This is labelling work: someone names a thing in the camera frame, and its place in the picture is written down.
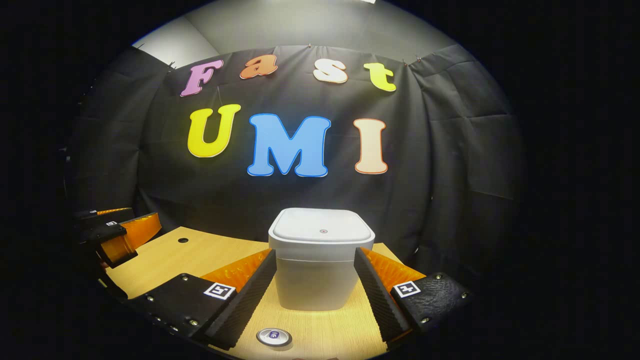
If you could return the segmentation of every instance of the orange letter a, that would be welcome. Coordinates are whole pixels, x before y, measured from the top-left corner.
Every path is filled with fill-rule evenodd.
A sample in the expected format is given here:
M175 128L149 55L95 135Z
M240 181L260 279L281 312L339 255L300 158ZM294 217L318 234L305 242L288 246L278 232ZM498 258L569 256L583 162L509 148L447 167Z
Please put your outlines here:
M275 55L258 56L249 60L244 66L247 68L240 73L242 79L250 79L256 75L269 75L278 68Z

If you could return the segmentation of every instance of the white lid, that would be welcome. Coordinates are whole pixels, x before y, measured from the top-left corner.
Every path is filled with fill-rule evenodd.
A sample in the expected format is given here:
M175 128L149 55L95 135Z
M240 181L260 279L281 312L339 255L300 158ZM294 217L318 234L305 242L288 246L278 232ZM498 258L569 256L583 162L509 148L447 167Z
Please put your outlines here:
M349 210L289 208L269 229L269 247L280 259L350 261L355 249L371 249L375 234Z

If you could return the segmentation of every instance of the can top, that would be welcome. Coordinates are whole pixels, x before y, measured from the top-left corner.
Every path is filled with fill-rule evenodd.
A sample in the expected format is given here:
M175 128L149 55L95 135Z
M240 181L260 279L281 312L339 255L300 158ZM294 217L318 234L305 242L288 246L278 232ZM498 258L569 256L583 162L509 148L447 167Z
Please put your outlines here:
M291 334L282 330L269 327L260 330L256 334L258 341L269 347L283 347L291 343Z
M371 249L374 237L353 211L288 208L271 224L269 247L280 259L352 261L355 249Z

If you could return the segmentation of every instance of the gray wall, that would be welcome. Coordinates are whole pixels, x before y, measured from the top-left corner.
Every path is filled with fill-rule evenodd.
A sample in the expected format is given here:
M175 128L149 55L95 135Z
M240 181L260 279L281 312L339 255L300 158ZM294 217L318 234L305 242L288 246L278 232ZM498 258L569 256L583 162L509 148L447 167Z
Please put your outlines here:
M343 47L414 62L455 41L384 1L218 0L137 41L181 67L218 54L278 45Z
M185 17L179 17L133 43L149 55L172 67L220 55Z

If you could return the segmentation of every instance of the black fabric backdrop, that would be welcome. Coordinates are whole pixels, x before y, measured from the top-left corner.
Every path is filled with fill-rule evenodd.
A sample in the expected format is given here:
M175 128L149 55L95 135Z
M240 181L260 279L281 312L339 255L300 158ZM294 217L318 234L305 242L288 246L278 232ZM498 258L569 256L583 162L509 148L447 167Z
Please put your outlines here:
M244 64L277 56L268 76L241 79ZM320 58L347 67L343 84L318 81ZM202 91L181 97L190 68L214 60ZM393 71L395 92L376 88L365 63ZM187 148L189 115L214 113L204 134L218 134L226 104L234 116L227 148L197 158ZM324 142L325 177L247 174L255 128L248 119L274 113L289 136L308 116L332 122ZM355 119L386 123L384 174L358 173ZM96 81L76 118L69 145L67 190L74 210L132 206L156 211L163 233L179 226L267 241L280 210L348 209L358 213L398 258L425 273L445 271L476 287L499 254L517 209L522 144L509 104L491 75L455 45L404 66L402 62L332 47L278 46L209 58L171 69L130 48Z

